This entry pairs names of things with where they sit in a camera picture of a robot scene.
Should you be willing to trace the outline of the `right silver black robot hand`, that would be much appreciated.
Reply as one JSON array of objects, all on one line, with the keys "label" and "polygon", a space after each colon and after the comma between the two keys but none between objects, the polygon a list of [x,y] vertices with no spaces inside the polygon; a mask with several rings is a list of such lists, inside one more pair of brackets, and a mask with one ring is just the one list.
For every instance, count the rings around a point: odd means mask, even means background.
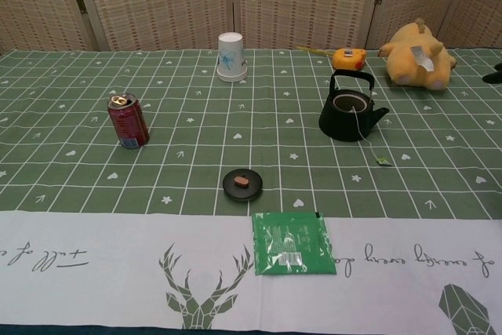
[{"label": "right silver black robot hand", "polygon": [[494,66],[494,72],[491,72],[482,77],[482,81],[489,83],[491,85],[502,83],[502,63],[498,63]]}]

